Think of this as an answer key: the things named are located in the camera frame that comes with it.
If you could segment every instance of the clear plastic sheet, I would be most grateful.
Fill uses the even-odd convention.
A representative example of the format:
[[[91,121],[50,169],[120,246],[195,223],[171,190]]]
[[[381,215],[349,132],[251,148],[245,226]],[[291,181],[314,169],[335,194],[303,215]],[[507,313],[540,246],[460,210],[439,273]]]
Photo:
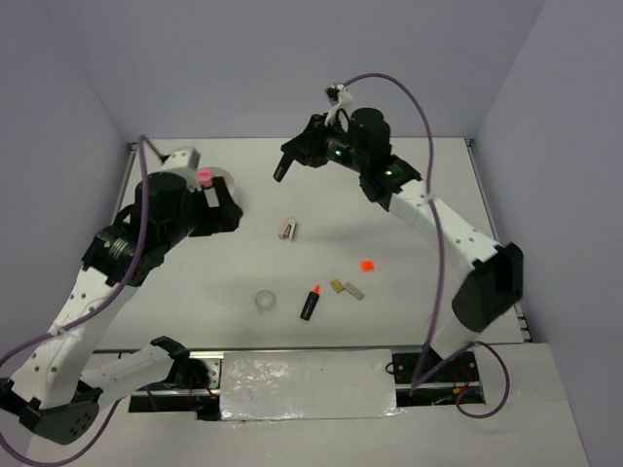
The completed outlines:
[[[226,353],[221,415],[226,420],[371,418],[399,413],[391,352]]]

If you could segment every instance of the black marker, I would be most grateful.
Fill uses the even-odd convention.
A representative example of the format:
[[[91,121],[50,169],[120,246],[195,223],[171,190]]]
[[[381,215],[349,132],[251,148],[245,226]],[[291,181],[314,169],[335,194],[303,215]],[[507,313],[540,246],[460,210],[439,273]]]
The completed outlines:
[[[312,317],[313,309],[315,308],[315,304],[318,303],[318,299],[320,298],[320,286],[316,285],[315,288],[308,295],[308,299],[305,300],[305,304],[303,305],[303,311],[301,311],[301,319],[305,319],[309,321]]]

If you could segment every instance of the white wall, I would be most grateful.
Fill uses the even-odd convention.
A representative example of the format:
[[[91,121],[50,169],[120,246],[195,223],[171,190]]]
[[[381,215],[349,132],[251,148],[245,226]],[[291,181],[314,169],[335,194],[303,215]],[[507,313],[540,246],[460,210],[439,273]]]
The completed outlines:
[[[112,212],[126,150],[39,2],[0,14],[0,352],[47,330]],[[19,358],[0,371],[8,376]],[[0,428],[25,451],[14,417]],[[17,465],[0,451],[0,465]]]
[[[474,136],[544,0],[46,0],[126,139],[269,137],[323,112],[324,86],[405,81],[435,134]],[[353,87],[423,134],[390,84]]]
[[[623,458],[621,24],[620,0],[548,0],[476,138],[594,467]]]

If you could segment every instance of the white tabletop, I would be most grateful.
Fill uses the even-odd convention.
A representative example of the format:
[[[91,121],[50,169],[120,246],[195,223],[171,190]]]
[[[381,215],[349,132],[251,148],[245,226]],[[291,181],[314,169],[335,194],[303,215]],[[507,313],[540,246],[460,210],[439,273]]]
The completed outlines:
[[[171,250],[101,341],[101,349],[138,348],[166,335],[189,348],[393,346],[423,341],[432,309],[437,252],[415,231],[370,203],[355,173],[336,164],[318,169],[293,164],[281,184],[272,178],[283,140],[157,140],[163,151],[192,145],[202,166],[220,166],[236,181],[244,211],[235,233],[187,238]],[[394,154],[424,173],[427,145],[418,138],[393,141]],[[475,228],[491,234],[484,202],[464,141],[435,140],[433,190]],[[148,155],[149,169],[157,170]],[[123,205],[140,180],[133,163]],[[287,218],[298,221],[293,242],[277,238]],[[364,273],[361,260],[376,270]],[[358,301],[336,294],[339,277],[366,294]],[[321,297],[310,322],[299,318],[310,289]],[[459,281],[448,273],[443,312]],[[276,307],[259,313],[263,289]],[[488,342],[522,342],[514,311],[483,335]]]
[[[205,422],[190,413],[128,413],[124,401],[92,451],[72,465],[588,467],[549,347],[524,343],[497,350],[513,383],[507,406],[490,419],[436,406],[383,418]],[[467,409],[483,412],[499,400],[502,376],[485,350],[476,350],[476,360],[489,406]],[[28,454],[45,461],[71,455],[103,418],[68,447],[33,437]]]

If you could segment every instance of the wire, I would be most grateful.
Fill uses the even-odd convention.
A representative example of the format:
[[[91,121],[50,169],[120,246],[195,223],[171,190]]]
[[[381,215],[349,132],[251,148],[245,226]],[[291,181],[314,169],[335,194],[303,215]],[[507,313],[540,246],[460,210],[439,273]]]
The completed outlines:
[[[344,119],[347,121],[348,127],[350,127],[350,117],[348,116],[348,112],[343,108],[338,109],[338,115],[343,115]]]
[[[193,409],[193,377],[188,378],[188,408]]]
[[[149,211],[149,177],[147,175],[145,144],[147,144],[152,149],[152,151],[154,151],[156,155],[159,156],[159,158],[162,156],[162,154],[156,149],[154,144],[149,140],[149,138],[147,138],[147,136],[145,135],[139,136],[138,156],[140,159],[140,173],[141,173],[141,180],[143,184],[143,190],[142,190],[143,194],[141,197],[141,215],[140,215],[140,227],[138,230],[138,240],[136,241],[136,249],[134,251],[134,256],[132,258],[132,261],[129,264],[128,270],[126,271],[126,274],[124,274],[124,277],[119,282],[119,285],[100,305],[98,305],[93,311],[86,314],[82,318],[76,319],[75,321],[72,321],[69,324],[62,326],[59,329],[61,332],[66,333],[86,323],[87,321],[94,319],[98,314],[100,314],[110,304],[112,304],[117,299],[117,297],[119,297],[119,294],[121,294],[124,288],[126,288],[132,276],[134,275],[134,271],[136,270],[136,267],[138,266],[138,262],[140,261],[141,254],[143,252],[143,247],[145,246],[145,236],[147,234],[147,221],[148,221],[148,211]],[[39,345],[42,342],[53,339],[54,337],[55,336],[53,336],[49,332],[44,333],[40,336],[37,336],[36,338],[26,341],[18,345],[17,347],[9,350],[5,355],[3,355],[0,358],[0,368],[2,368],[9,360],[11,360],[13,357],[23,352],[24,350],[26,350],[27,348],[30,348],[35,345]],[[106,419],[102,423],[101,427],[99,428],[95,436],[93,436],[92,440],[90,440],[89,443],[84,448],[82,448],[79,452],[72,455],[68,459],[59,460],[57,462],[40,462],[37,460],[30,459],[26,457],[25,455],[17,452],[7,442],[4,435],[2,434],[2,431],[0,431],[0,447],[2,447],[3,450],[5,450],[11,457],[13,457],[18,462],[21,462],[22,464],[30,465],[32,467],[61,467],[63,465],[67,465],[73,462],[74,460],[82,457],[84,454],[86,454],[89,451],[89,449],[92,448],[92,446],[97,442],[97,440],[101,437],[102,433],[108,426],[108,423],[110,422],[110,419],[115,413],[115,410],[119,406],[119,403],[120,401],[117,401],[112,405],[110,412],[106,416]]]
[[[467,376],[467,384],[460,389],[461,391],[465,391],[469,388],[469,384],[471,384],[471,375],[464,367],[460,367],[460,370]]]
[[[149,403],[152,405],[152,410],[154,412],[158,411],[158,406],[156,405],[156,398],[154,397],[154,393],[149,389],[149,386],[143,387],[143,390],[147,393],[147,397],[149,398]]]
[[[418,109],[421,121],[424,124],[426,139],[428,140],[428,167],[426,168],[426,179],[424,181],[424,186],[426,196],[429,199],[428,204],[430,205],[430,212],[432,213],[433,220],[435,221],[435,230],[437,231],[437,244],[439,247],[439,270],[437,273],[437,290],[435,291],[435,302],[433,304],[432,313],[430,315],[430,326],[428,327],[428,333],[426,334],[424,344],[421,347],[421,358],[418,359],[418,364],[416,365],[416,369],[413,372],[413,377],[411,380],[411,387],[413,390],[415,390],[421,384],[419,376],[424,368],[424,362],[426,361],[428,351],[430,350],[430,343],[432,342],[432,338],[434,337],[435,331],[437,329],[437,321],[439,320],[439,312],[441,310],[441,299],[444,292],[444,281],[446,275],[446,247],[444,244],[443,228],[441,226],[439,213],[437,212],[437,206],[434,203],[434,199],[430,196],[432,190],[432,168],[435,162],[435,148],[432,141],[432,131],[430,130],[430,124],[428,123],[428,118],[426,117],[423,108],[421,107],[416,97],[400,81],[385,73],[364,73],[362,75],[355,76],[354,78],[345,81],[344,86],[348,87],[351,84],[356,83],[357,81],[365,80],[368,78],[381,78],[383,80],[390,81],[398,86],[405,94],[407,94],[407,97],[409,97],[411,102],[413,102],[413,104]]]
[[[474,342],[467,343],[466,345],[461,347],[459,350],[457,350],[455,353],[450,355],[448,358],[446,358],[445,360],[439,362],[437,365],[432,367],[430,370],[428,370],[424,375],[422,375],[419,378],[419,385],[427,382],[435,374],[437,374],[437,372],[439,372],[442,368],[444,368],[450,362],[453,362],[457,358],[459,358],[461,354],[463,354],[470,348],[473,348],[475,346],[480,346],[480,345],[485,347],[495,357],[495,360],[497,360],[497,363],[499,363],[499,366],[502,368],[502,372],[504,373],[504,393],[502,394],[501,400],[499,401],[497,406],[495,406],[495,408],[492,411],[487,412],[487,413],[469,413],[463,407],[460,406],[460,401],[462,400],[465,394],[467,394],[468,392],[477,391],[479,388],[469,387],[468,389],[461,391],[460,394],[456,398],[457,409],[463,415],[468,416],[470,418],[489,418],[490,416],[494,416],[495,414],[499,413],[499,411],[502,410],[504,405],[506,405],[506,402],[508,401],[508,396],[510,395],[510,375],[508,374],[508,368],[506,368],[506,365],[504,364],[502,357],[499,356],[499,353],[497,353],[497,351],[495,351],[493,347],[491,347],[489,344],[482,342],[482,341],[474,341]]]
[[[210,399],[216,399],[216,396],[214,395],[214,393],[212,392],[212,390],[209,388],[209,386],[207,384],[205,384],[205,381],[203,381],[200,376],[196,373],[193,372],[193,376],[195,377],[195,379],[197,380],[197,382],[203,386],[203,389],[205,389],[207,391],[207,393],[210,396]]]
[[[420,114],[421,120],[424,124],[424,130],[426,132],[426,139],[428,140],[428,167],[426,168],[426,179],[424,181],[424,186],[425,186],[426,196],[429,199],[428,204],[430,205],[430,212],[432,213],[433,220],[435,221],[435,230],[437,231],[437,244],[439,246],[439,270],[437,274],[437,290],[435,292],[435,302],[434,302],[431,317],[430,317],[430,325],[428,326],[428,333],[426,334],[426,339],[421,348],[421,357],[418,359],[418,364],[416,365],[416,369],[413,372],[413,377],[411,379],[411,390],[415,391],[418,388],[418,386],[420,386],[423,382],[426,382],[435,373],[437,373],[440,369],[445,367],[448,363],[455,360],[466,350],[470,349],[474,345],[482,345],[485,348],[487,348],[490,353],[494,355],[495,359],[497,360],[500,367],[502,368],[502,371],[504,372],[504,394],[502,396],[502,399],[500,403],[497,405],[497,407],[495,407],[495,409],[493,409],[489,413],[482,413],[482,414],[468,413],[459,406],[460,400],[462,399],[462,397],[467,392],[471,392],[475,390],[475,388],[473,389],[470,388],[470,389],[466,389],[462,391],[458,395],[456,402],[457,402],[458,411],[461,412],[462,414],[469,416],[471,418],[488,418],[490,416],[497,414],[499,411],[501,411],[501,409],[506,404],[506,401],[508,400],[508,395],[510,394],[510,375],[508,374],[508,369],[506,368],[506,365],[504,364],[504,361],[501,359],[499,354],[494,350],[493,347],[491,347],[487,343],[484,343],[482,341],[470,342],[466,344],[465,346],[463,346],[462,348],[460,348],[459,350],[457,350],[455,353],[450,355],[448,358],[446,358],[442,362],[435,365],[432,369],[430,369],[424,375],[420,376],[421,371],[424,368],[424,362],[426,361],[426,357],[430,350],[430,343],[432,342],[432,338],[434,337],[435,331],[437,329],[437,322],[439,320],[439,312],[441,310],[441,299],[442,299],[442,295],[444,291],[444,281],[445,281],[445,273],[446,273],[446,249],[444,245],[443,228],[441,226],[441,219],[439,218],[439,213],[437,212],[437,207],[435,206],[434,199],[433,197],[430,196],[431,188],[432,188],[432,168],[433,168],[433,164],[435,160],[435,151],[434,151],[433,140],[432,140],[432,131],[430,130],[430,124],[428,123],[428,118],[426,117],[426,114],[424,113],[424,110],[421,107],[418,100],[416,99],[416,97],[407,89],[405,85],[403,85],[400,81],[393,78],[392,76],[389,76],[385,73],[364,73],[362,75],[355,76],[354,78],[351,78],[345,81],[344,86],[348,87],[352,85],[353,83],[356,83],[358,81],[365,80],[368,78],[380,78],[386,81],[390,81],[394,83],[396,86],[398,86],[405,94],[407,94],[411,102],[413,102],[413,104],[418,109],[418,113]]]

